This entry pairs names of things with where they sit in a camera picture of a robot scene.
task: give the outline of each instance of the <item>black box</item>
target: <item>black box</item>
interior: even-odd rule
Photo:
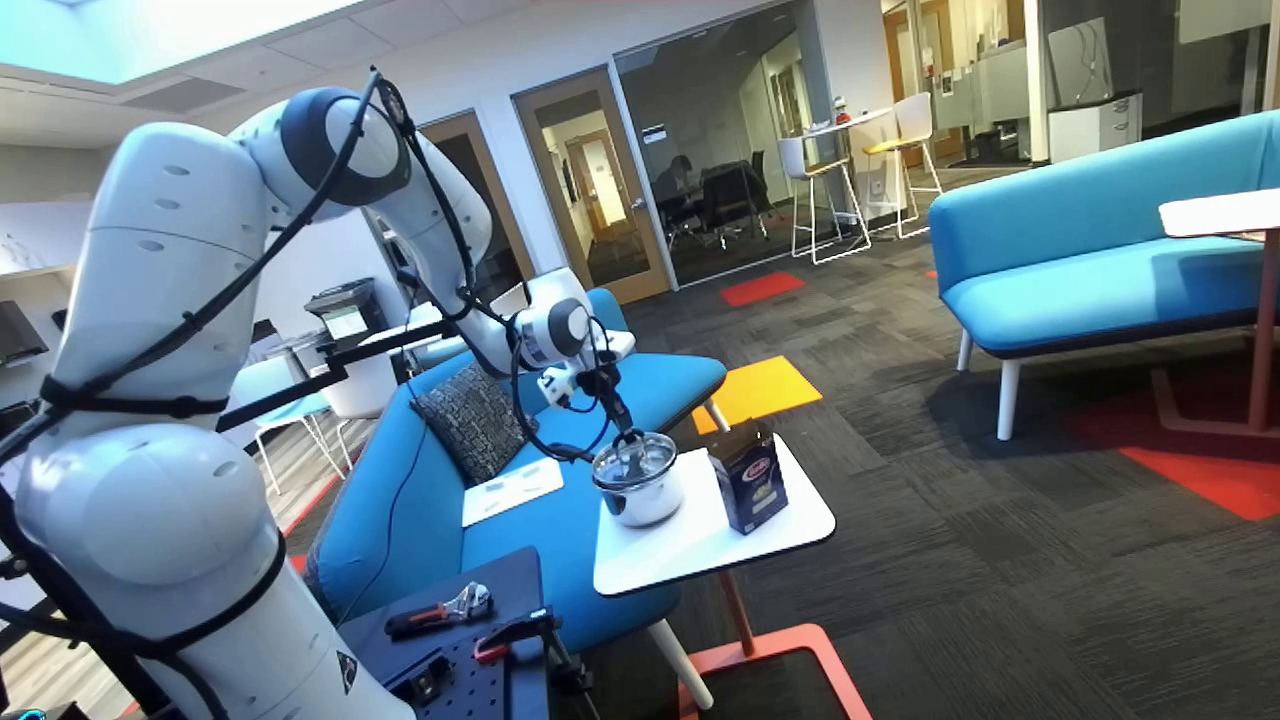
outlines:
[[[789,510],[785,467],[774,465],[772,428],[741,424],[712,440],[717,485],[728,525],[751,537],[768,515]]]

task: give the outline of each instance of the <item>desk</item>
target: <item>desk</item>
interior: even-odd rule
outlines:
[[[1252,370],[1247,370],[1247,422],[1189,422],[1177,414],[1169,377],[1154,371],[1161,424],[1172,434],[1210,434],[1210,437],[1280,437],[1273,428],[1273,343],[1274,343],[1274,292],[1280,292],[1280,190],[1195,198],[1161,205],[1161,225],[1169,236],[1259,236],[1265,275],[1257,289],[1252,319]]]
[[[845,715],[870,715],[860,693],[846,680],[841,651],[831,650],[821,623],[797,623],[781,631],[755,637],[745,613],[745,597],[730,579],[730,566],[747,566],[758,556],[792,553],[836,533],[836,515],[823,498],[812,487],[808,473],[797,465],[792,448],[774,437],[774,456],[789,485],[789,510],[758,525],[751,537],[728,528],[725,502],[717,487],[717,473],[709,452],[685,452],[674,462],[674,479],[685,485],[685,506],[673,520],[657,528],[627,528],[601,510],[594,533],[594,591],[619,597],[646,585],[668,585],[698,571],[717,571],[728,615],[735,623],[735,639],[718,650],[691,651],[694,672],[725,672],[735,663],[758,663],[789,651],[812,651],[845,710]]]
[[[881,115],[890,115],[890,107],[857,111],[857,115],[846,115],[845,126],[812,126],[812,127],[805,134],[805,139],[821,139],[821,137],[831,137],[831,134],[851,134],[851,127],[870,126],[870,122],[881,122]]]
[[[461,630],[442,630],[442,631],[427,631],[427,637],[392,643],[392,637],[383,631],[386,615],[455,597],[463,587],[463,579],[486,585],[491,610],[496,610],[491,622],[461,623]],[[405,597],[386,610],[364,613],[364,615],[338,623],[338,637],[350,643],[359,663],[378,684],[392,684],[409,669],[427,662],[433,651],[442,651],[451,662],[451,680],[438,693],[438,702],[414,710],[414,715],[424,715],[424,720],[427,715],[491,715],[486,703],[471,710],[475,702],[484,702],[484,693],[475,693],[475,687],[486,687],[486,684],[502,684],[511,720],[548,720],[552,703],[548,703],[548,672],[543,672],[540,657],[536,662],[511,657],[506,669],[502,663],[491,663],[491,669],[471,663],[475,637],[484,637],[498,623],[511,623],[511,622],[536,613],[540,603],[543,603],[540,561],[527,549],[527,553],[511,553],[491,566],[481,566],[475,571],[466,571],[461,579],[433,585],[433,587]]]

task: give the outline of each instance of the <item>cushion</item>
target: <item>cushion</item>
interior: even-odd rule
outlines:
[[[993,357],[1247,326],[1259,243],[1145,242],[960,280],[944,304]]]
[[[481,364],[427,389],[412,410],[438,437],[466,487],[498,478],[525,446],[506,382],[486,377]]]

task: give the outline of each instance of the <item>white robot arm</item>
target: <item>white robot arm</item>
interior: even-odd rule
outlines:
[[[184,715],[412,715],[359,672],[285,566],[253,462],[213,434],[275,243],[366,208],[486,371],[591,370],[575,286],[536,286],[514,319],[475,308],[486,208],[370,90],[383,107],[302,93],[232,137],[135,127],[86,220],[14,525]]]

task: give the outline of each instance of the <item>blue sofa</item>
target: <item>blue sofa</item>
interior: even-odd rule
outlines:
[[[1052,168],[944,191],[926,242],[960,361],[1001,361],[996,440],[1012,437],[1021,364],[1257,318],[1259,243],[1169,242],[1164,200],[1280,185],[1280,111],[1236,115]]]
[[[604,329],[627,329],[610,292],[591,289],[591,308]],[[619,631],[659,623],[674,603],[674,587],[619,601],[591,587],[601,493],[587,465],[562,465],[558,493],[461,528],[463,473],[412,401],[434,386],[451,386],[466,364],[475,357],[461,351],[412,377],[383,410],[308,556],[315,601],[333,622],[350,622],[433,579],[536,549],[543,601],[558,615],[567,650],[594,650]],[[680,424],[718,382],[725,364],[709,357],[632,351],[619,361],[619,398],[637,428]],[[532,386],[520,398],[543,440],[587,446],[604,424],[601,410],[548,410]]]

